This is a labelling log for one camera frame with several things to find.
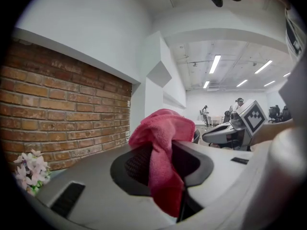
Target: pink flower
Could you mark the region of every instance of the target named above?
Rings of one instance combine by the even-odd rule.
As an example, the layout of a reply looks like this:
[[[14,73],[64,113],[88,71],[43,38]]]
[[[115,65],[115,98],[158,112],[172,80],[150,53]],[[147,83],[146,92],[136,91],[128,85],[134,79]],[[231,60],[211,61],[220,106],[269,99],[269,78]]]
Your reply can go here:
[[[44,162],[43,156],[36,159],[36,168],[39,168],[42,171],[46,171],[46,168],[49,168],[48,163]]]
[[[41,155],[43,155],[43,153],[41,153],[40,151],[35,151],[35,150],[31,150],[31,152],[33,153],[34,156],[39,157]]]
[[[31,179],[29,177],[27,177],[27,173],[26,173],[24,165],[21,165],[20,168],[19,168],[19,166],[17,166],[16,178],[19,180],[19,182],[21,183],[24,190],[27,189],[27,185],[33,184]]]
[[[21,163],[23,161],[22,156],[18,156],[18,158],[14,161],[14,163]]]

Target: person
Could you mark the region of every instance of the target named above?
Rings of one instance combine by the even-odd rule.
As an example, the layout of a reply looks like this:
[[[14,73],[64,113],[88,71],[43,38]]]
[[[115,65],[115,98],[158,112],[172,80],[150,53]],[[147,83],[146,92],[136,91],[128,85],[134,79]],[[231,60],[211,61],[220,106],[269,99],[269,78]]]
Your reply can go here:
[[[208,123],[208,119],[207,119],[207,114],[208,114],[207,108],[208,108],[208,106],[205,106],[205,107],[202,109],[203,120],[206,121],[206,123]]]
[[[243,104],[244,104],[244,100],[242,98],[238,98],[237,101],[236,101],[236,105],[233,108],[233,112],[236,111]]]
[[[301,20],[293,6],[289,3],[288,0],[278,0],[285,7],[285,20],[286,20],[286,44],[288,47],[289,55],[293,61],[293,63],[297,63],[300,57],[302,56],[302,52],[306,46],[306,35],[307,30],[304,22]],[[258,143],[272,140],[278,135],[280,132],[287,128],[294,127],[294,122],[292,119],[278,123],[278,124],[264,124],[259,132],[256,133],[253,138],[252,145],[256,145]]]

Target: chair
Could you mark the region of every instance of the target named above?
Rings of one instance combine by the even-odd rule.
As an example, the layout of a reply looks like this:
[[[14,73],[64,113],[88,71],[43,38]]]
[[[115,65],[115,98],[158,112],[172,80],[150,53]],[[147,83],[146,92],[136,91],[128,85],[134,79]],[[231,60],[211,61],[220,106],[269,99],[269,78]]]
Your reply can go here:
[[[198,141],[200,139],[201,133],[198,129],[195,130],[194,132],[194,140],[193,143],[198,144]]]

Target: black chair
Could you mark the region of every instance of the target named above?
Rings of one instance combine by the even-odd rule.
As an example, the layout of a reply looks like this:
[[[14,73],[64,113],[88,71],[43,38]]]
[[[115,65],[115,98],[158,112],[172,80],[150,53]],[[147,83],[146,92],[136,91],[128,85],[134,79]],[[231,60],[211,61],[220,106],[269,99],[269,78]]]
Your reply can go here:
[[[269,122],[280,123],[282,121],[281,117],[278,116],[278,109],[275,106],[271,106],[269,109]]]
[[[193,143],[198,144],[198,141],[200,140],[200,136],[201,136],[200,131],[198,129],[196,129],[195,132],[194,132]]]
[[[288,121],[292,118],[291,113],[289,112],[287,106],[285,105],[283,108],[283,117],[282,117],[282,121]]]
[[[230,112],[226,111],[224,114],[225,114],[225,117],[224,117],[223,124],[229,122],[230,120]]]

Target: red brick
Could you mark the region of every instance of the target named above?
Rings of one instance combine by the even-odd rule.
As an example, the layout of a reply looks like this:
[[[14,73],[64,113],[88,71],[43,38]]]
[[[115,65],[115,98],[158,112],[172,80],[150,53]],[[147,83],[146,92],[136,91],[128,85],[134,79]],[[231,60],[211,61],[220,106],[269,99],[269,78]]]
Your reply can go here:
[[[77,111],[91,113],[94,111],[94,106],[89,104],[77,104]]]
[[[81,74],[81,68],[78,66],[73,66],[67,62],[63,62],[63,61],[58,61],[58,60],[53,60],[51,65],[53,67],[57,67],[59,69],[65,70],[65,71],[70,71],[73,73],[77,73],[77,74]]]
[[[45,162],[49,162],[49,161],[54,160],[53,153],[44,153],[42,156],[43,156]]]
[[[77,123],[77,130],[93,129],[92,122],[80,122]]]
[[[5,128],[21,128],[20,119],[16,118],[8,118],[8,117],[0,117],[0,125]]]
[[[75,103],[41,99],[40,100],[40,107],[48,108],[48,109],[74,111],[75,110]]]
[[[123,138],[123,139],[120,139],[120,140],[116,140],[115,141],[115,146],[119,146],[119,145],[124,144],[126,142],[127,142],[126,138]]]
[[[114,114],[103,113],[101,114],[101,120],[113,120]]]
[[[24,151],[31,152],[31,150],[41,151],[40,143],[25,143],[24,144]]]
[[[16,141],[47,141],[47,133],[10,131],[6,129],[1,131],[1,137]]]
[[[97,80],[100,72],[101,72],[101,70],[99,70],[96,67],[92,67],[92,66],[89,66],[89,65],[83,66],[83,75],[85,77]]]
[[[129,122],[129,120],[121,120],[121,122],[120,122],[120,125],[129,125],[130,124],[130,122]]]
[[[50,170],[61,170],[65,168],[71,167],[74,163],[76,162],[75,159],[68,159],[68,160],[63,160],[63,161],[53,161],[50,162],[48,165],[50,166]]]
[[[120,134],[114,134],[114,135],[112,135],[112,139],[113,139],[113,140],[118,140],[118,139],[120,139]]]
[[[56,132],[56,133],[48,133],[48,137],[50,141],[54,140],[66,140],[66,134],[63,132]]]
[[[34,120],[23,120],[23,129],[26,129],[26,130],[37,130],[37,121],[34,121]]]
[[[102,98],[102,105],[111,105],[114,106],[114,100]]]
[[[94,88],[80,86],[80,93],[88,94],[88,95],[95,95],[96,90]]]
[[[90,121],[100,120],[99,114],[86,114],[86,113],[66,113],[67,121]]]
[[[34,84],[41,84],[43,77],[41,75],[28,72],[28,76],[25,79],[26,82],[34,83]]]
[[[91,103],[91,104],[100,104],[101,99],[97,97],[92,97],[88,95],[82,95],[82,94],[68,94],[67,100],[72,102],[82,102],[82,103]]]
[[[20,58],[24,59],[33,59],[34,57],[34,52],[31,50],[27,50],[26,48],[23,48],[23,45],[18,43],[16,45],[12,45],[9,48],[10,55],[18,56]]]
[[[75,158],[75,157],[93,154],[93,153],[100,152],[100,151],[102,151],[101,145],[96,145],[90,148],[81,148],[81,149],[76,149],[74,151],[71,151],[71,156]]]
[[[130,102],[131,101],[131,97],[128,97],[128,96],[122,96],[121,98],[125,102]]]
[[[99,97],[121,100],[121,96],[119,94],[104,91],[104,90],[96,90],[96,95],[99,96]]]
[[[58,99],[58,100],[65,100],[66,99],[66,92],[62,91],[62,90],[50,90],[49,98]]]
[[[115,128],[103,128],[101,129],[101,135],[107,136],[115,133]]]
[[[12,104],[21,104],[22,96],[19,94],[14,94],[11,92],[5,92],[0,90],[0,101],[12,103]]]
[[[121,113],[130,113],[130,108],[121,108],[120,112]]]
[[[24,107],[12,107],[12,116],[34,119],[45,119],[46,112],[42,110],[24,108]]]
[[[20,155],[19,153],[10,153],[10,152],[5,152],[4,153],[6,161],[7,162],[14,162],[15,160],[18,159],[18,156]]]
[[[109,143],[102,144],[103,150],[108,150],[115,147],[115,141],[111,141]]]
[[[85,86],[90,86],[93,88],[98,88],[98,89],[103,89],[104,87],[104,83],[102,82],[93,80],[91,78],[83,77],[80,75],[76,75],[76,74],[72,76],[72,82],[75,82],[81,85],[85,85]]]
[[[111,136],[101,136],[101,137],[95,138],[94,142],[95,142],[95,145],[97,145],[97,144],[106,143],[112,140],[113,140],[112,135]]]
[[[12,114],[12,108],[10,106],[0,103],[0,114],[10,116]]]
[[[99,129],[78,131],[78,132],[68,132],[67,139],[68,140],[84,139],[84,138],[96,137],[100,135],[101,135],[101,131]]]
[[[2,67],[1,75],[10,79],[17,79],[21,81],[24,81],[27,76],[27,74],[24,71],[12,69],[9,67]]]
[[[53,121],[65,120],[65,113],[48,111],[48,120],[53,120]]]
[[[19,57],[15,57],[15,56],[11,56],[11,55],[7,55],[5,57],[5,62],[4,65],[6,66],[10,66],[10,67],[22,67],[24,68],[27,64],[27,61],[24,59],[20,59]]]
[[[44,64],[44,65],[51,66],[52,58],[49,57],[49,56],[46,56],[46,55],[37,54],[34,57],[34,61],[38,62],[38,63],[41,63],[41,64]]]
[[[47,97],[48,96],[48,89],[35,86],[35,85],[30,85],[26,83],[16,83],[15,84],[15,91],[19,93],[25,93],[25,94],[31,94],[31,95],[38,95],[38,96],[43,96]]]
[[[86,148],[94,145],[94,139],[79,140],[79,148]]]
[[[113,107],[111,107],[111,106],[103,106],[103,105],[95,105],[94,112],[96,112],[96,113],[112,113],[113,112]]]
[[[1,144],[2,144],[2,149],[5,150],[5,151],[24,152],[24,144],[23,143],[1,141]]]
[[[23,95],[23,105],[26,106],[34,106],[34,107],[38,107],[39,104],[39,98],[38,97],[34,97],[34,96],[26,96]]]
[[[65,151],[65,152],[55,152],[53,153],[54,159],[55,160],[65,160],[65,159],[70,159],[70,153]]]
[[[113,127],[114,121],[99,121],[99,122],[93,122],[94,128],[107,128],[107,127]]]
[[[76,124],[70,122],[40,122],[40,130],[44,131],[66,131],[75,130]]]
[[[1,79],[0,81],[1,81],[1,85],[0,85],[1,89],[14,91],[14,86],[15,86],[14,81],[8,80],[8,79]]]
[[[78,91],[77,84],[65,82],[65,81],[61,81],[57,79],[45,78],[43,84],[47,87],[54,88],[54,89],[68,90],[72,92]]]
[[[104,86],[105,91],[110,91],[110,92],[116,92],[116,87],[110,84],[105,84]]]
[[[128,102],[123,102],[123,101],[115,101],[114,102],[115,106],[121,106],[121,107],[128,107]]]
[[[44,143],[42,144],[42,151],[62,151],[71,150],[78,148],[78,143],[76,141],[70,142],[55,142],[55,143]]]
[[[125,91],[123,89],[117,89],[117,93],[121,94],[121,95],[125,95],[128,97],[131,97],[131,91]]]
[[[114,126],[120,126],[120,120],[115,120],[114,121]]]

